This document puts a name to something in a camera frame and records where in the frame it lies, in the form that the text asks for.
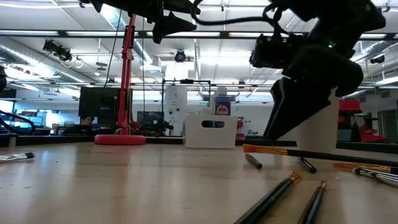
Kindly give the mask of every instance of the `bottle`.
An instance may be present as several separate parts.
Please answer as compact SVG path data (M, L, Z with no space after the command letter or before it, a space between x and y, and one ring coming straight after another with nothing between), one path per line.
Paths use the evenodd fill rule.
M220 86L217 89L218 95L213 98L214 101L214 115L231 116L231 98L228 97L227 88ZM217 121L215 128L223 128L224 122Z
M210 111L211 111L210 115L215 115L214 114L214 97L216 97L217 95L218 95L217 91L215 91L214 94L210 96Z

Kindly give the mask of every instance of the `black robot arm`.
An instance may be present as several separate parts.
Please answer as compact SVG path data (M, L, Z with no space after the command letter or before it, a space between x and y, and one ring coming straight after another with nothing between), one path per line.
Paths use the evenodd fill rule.
M274 28L272 36L257 38L249 59L254 67L283 69L285 77L271 88L275 105L264 133L273 141L329 106L332 89L337 97L356 91L363 72L349 60L353 47L364 32L386 26L381 10L370 0L271 0L262 17L228 21L197 18L194 12L202 1L195 0L191 13L198 24L264 21ZM305 22L318 19L309 35L289 34L280 27L278 21L287 9ZM267 16L270 10L275 10L273 19Z

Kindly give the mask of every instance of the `black paintbrush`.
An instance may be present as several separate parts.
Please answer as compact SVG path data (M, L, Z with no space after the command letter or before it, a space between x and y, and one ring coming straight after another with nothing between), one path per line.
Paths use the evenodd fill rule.
M310 171L311 174L314 174L317 172L317 168L315 168L309 161L306 159L299 157L298 161L300 161L301 165L303 165L308 171Z
M244 144L243 151L245 153L266 153L266 154L281 155L281 156L326 159L331 161L355 162L362 164L374 164L380 166L398 167L398 162L394 161L384 161L379 159L368 159L368 158L361 158L354 156L342 156L342 155L329 154L323 152L309 152L301 150L281 149L281 148L268 147L268 146L252 146Z
M276 185L266 196L253 205L235 224L257 224L262 220L274 205L300 180L301 175L292 171L289 177Z
M312 224L315 223L319 208L322 204L323 195L326 192L326 181L321 181L317 190L313 193L310 201L305 207L303 214L298 221L298 224Z

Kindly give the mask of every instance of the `wooden table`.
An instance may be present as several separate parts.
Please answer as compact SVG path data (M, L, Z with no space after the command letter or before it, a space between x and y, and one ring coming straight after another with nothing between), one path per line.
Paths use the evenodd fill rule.
M31 161L0 164L0 223L233 223L289 170L301 181L265 223L296 223L322 179L328 181L318 223L396 223L398 189L332 168L330 161L257 154L253 168L241 147L95 146L93 143L0 148L29 152ZM335 153L398 161L398 155Z

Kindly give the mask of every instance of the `white cup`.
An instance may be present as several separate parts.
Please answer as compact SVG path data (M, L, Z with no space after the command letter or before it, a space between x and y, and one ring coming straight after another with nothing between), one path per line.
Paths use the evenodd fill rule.
M299 150L331 153L336 149L339 98L335 96L335 90L332 90L329 101L330 106L294 129Z

